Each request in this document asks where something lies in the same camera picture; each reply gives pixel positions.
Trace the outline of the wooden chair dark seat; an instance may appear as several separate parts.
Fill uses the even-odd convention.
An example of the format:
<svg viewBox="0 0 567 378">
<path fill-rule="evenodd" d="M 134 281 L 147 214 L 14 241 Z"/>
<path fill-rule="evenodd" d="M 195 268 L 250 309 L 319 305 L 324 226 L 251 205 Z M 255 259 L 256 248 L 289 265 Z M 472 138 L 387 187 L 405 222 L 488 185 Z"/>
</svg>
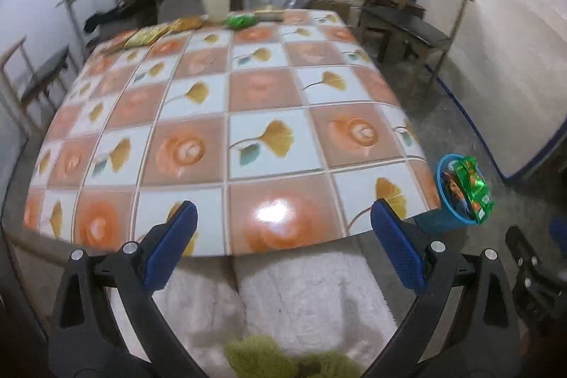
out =
<svg viewBox="0 0 567 378">
<path fill-rule="evenodd" d="M 416 80 L 421 70 L 427 67 L 429 57 L 435 53 L 440 53 L 439 60 L 432 69 L 425 91 L 425 94 L 428 94 L 438 78 L 442 65 L 455 41 L 467 6 L 475 3 L 475 1 L 461 0 L 459 12 L 449 34 L 444 34 L 438 28 L 427 23 L 423 18 L 409 11 L 406 8 L 409 0 L 398 0 L 395 8 L 364 6 L 361 8 L 359 17 L 359 42 L 360 44 L 364 43 L 364 36 L 368 30 L 378 30 L 384 33 L 381 49 L 378 53 L 378 60 L 383 61 L 390 40 L 398 38 L 400 41 L 403 41 L 416 54 L 417 61 L 414 66 Z"/>
</svg>

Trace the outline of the patterned tile tablecloth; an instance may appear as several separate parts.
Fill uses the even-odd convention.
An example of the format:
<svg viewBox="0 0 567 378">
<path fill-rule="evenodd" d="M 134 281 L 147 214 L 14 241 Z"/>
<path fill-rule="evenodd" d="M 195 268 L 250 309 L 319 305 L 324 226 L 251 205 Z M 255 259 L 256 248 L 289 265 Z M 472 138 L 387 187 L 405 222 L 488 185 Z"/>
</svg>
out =
<svg viewBox="0 0 567 378">
<path fill-rule="evenodd" d="M 23 226 L 110 249 L 185 201 L 186 254 L 298 248 L 440 204 L 409 118 L 331 11 L 205 27 L 120 54 L 98 47 L 39 151 Z"/>
</svg>

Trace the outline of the white paper cup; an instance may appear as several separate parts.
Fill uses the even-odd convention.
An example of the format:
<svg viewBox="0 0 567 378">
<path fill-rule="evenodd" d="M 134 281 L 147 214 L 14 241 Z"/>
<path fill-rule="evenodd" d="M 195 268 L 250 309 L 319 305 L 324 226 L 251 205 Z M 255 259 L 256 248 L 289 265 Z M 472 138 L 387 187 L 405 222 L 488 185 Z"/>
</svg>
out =
<svg viewBox="0 0 567 378">
<path fill-rule="evenodd" d="M 231 11 L 231 0 L 200 0 L 208 21 L 223 23 Z"/>
</svg>

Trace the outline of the small green candy wrapper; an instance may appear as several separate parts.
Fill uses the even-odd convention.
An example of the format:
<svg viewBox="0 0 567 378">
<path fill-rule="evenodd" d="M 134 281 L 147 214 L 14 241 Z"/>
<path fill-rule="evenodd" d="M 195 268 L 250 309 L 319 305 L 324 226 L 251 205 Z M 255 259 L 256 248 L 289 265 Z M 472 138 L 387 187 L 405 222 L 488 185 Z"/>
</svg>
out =
<svg viewBox="0 0 567 378">
<path fill-rule="evenodd" d="M 255 15 L 232 15 L 225 20 L 225 26 L 233 31 L 241 31 L 254 27 L 259 23 Z"/>
</svg>

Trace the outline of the green fuzzy slipper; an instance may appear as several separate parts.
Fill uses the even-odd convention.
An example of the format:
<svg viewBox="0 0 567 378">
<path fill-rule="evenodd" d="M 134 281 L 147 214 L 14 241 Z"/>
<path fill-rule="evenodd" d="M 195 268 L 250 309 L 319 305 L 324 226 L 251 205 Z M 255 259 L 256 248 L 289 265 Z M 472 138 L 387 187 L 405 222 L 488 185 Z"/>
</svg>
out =
<svg viewBox="0 0 567 378">
<path fill-rule="evenodd" d="M 359 366 L 336 351 L 285 354 L 268 336 L 249 336 L 224 346 L 224 355 L 237 377 L 362 377 Z"/>
</svg>

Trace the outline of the gold snack bag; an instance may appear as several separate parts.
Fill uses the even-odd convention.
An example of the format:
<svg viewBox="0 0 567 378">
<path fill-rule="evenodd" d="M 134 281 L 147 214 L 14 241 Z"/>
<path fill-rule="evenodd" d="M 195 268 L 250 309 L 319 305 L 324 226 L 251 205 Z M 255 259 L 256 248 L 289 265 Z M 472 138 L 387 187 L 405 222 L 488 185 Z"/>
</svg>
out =
<svg viewBox="0 0 567 378">
<path fill-rule="evenodd" d="M 169 30 L 170 26 L 168 23 L 144 27 L 134 33 L 130 38 L 128 38 L 123 48 L 127 50 L 151 46 L 162 36 L 167 34 Z"/>
</svg>

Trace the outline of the olive small box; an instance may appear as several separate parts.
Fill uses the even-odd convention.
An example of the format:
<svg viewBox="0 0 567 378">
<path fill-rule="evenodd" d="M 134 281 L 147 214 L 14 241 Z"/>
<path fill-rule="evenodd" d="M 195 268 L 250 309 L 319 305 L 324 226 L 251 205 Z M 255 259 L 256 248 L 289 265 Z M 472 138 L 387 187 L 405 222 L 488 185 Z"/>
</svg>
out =
<svg viewBox="0 0 567 378">
<path fill-rule="evenodd" d="M 285 10 L 265 8 L 256 10 L 254 15 L 260 22 L 282 22 L 285 19 Z"/>
</svg>

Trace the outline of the orange noodle packet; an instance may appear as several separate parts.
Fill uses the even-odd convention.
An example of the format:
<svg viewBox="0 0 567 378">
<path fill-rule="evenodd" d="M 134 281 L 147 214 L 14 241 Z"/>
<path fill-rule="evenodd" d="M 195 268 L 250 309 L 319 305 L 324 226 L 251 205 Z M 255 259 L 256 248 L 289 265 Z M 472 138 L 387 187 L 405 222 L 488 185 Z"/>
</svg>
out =
<svg viewBox="0 0 567 378">
<path fill-rule="evenodd" d="M 112 54 L 122 50 L 125 44 L 137 33 L 137 30 L 125 31 L 117 34 L 114 38 L 107 41 L 102 47 L 104 54 Z"/>
</svg>

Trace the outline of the green blue snack bag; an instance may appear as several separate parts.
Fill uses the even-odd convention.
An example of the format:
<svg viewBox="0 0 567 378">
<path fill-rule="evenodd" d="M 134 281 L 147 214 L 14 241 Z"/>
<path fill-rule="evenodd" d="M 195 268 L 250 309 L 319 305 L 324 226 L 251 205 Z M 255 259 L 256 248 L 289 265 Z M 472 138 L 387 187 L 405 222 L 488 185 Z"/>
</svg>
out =
<svg viewBox="0 0 567 378">
<path fill-rule="evenodd" d="M 443 168 L 442 184 L 452 209 L 461 218 L 481 225 L 492 212 L 491 190 L 473 156 L 457 156 Z"/>
</svg>

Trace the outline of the grey cushion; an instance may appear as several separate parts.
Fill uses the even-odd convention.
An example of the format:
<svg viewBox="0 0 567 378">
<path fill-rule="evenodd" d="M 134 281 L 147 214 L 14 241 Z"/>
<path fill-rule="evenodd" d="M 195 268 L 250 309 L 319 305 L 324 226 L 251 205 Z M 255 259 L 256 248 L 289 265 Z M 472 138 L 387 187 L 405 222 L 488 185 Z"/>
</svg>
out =
<svg viewBox="0 0 567 378">
<path fill-rule="evenodd" d="M 205 12 L 200 0 L 162 0 L 158 5 L 158 23 L 200 16 Z"/>
</svg>

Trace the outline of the blue plastic trash basket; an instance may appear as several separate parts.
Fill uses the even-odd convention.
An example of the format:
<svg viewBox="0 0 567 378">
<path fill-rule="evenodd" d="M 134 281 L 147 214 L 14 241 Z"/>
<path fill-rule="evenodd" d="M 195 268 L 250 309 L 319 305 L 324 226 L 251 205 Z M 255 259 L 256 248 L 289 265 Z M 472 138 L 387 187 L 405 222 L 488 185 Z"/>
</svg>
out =
<svg viewBox="0 0 567 378">
<path fill-rule="evenodd" d="M 449 153 L 437 162 L 433 180 L 439 197 L 439 208 L 415 218 L 418 227 L 426 233 L 442 234 L 466 226 L 479 226 L 469 204 L 465 199 L 458 199 L 449 185 L 448 176 L 455 179 L 455 163 L 463 159 L 465 156 L 461 154 Z"/>
</svg>

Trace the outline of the yellow chips packet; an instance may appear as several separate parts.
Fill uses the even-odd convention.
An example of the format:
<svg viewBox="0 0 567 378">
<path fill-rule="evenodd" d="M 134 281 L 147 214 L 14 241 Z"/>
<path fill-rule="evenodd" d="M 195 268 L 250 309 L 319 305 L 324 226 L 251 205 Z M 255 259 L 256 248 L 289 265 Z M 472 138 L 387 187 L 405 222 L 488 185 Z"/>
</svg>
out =
<svg viewBox="0 0 567 378">
<path fill-rule="evenodd" d="M 203 26 L 203 20 L 200 16 L 189 16 L 178 18 L 170 23 L 169 33 L 178 34 L 186 31 L 198 30 Z"/>
</svg>

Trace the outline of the white mattress blue trim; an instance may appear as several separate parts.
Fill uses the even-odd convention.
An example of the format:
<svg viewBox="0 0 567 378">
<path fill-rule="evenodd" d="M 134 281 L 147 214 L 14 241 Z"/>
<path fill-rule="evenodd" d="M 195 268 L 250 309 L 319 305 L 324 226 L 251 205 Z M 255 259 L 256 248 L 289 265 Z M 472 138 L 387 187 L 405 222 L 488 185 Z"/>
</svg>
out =
<svg viewBox="0 0 567 378">
<path fill-rule="evenodd" d="M 475 0 L 440 79 L 500 176 L 528 175 L 566 136 L 566 0 Z"/>
</svg>

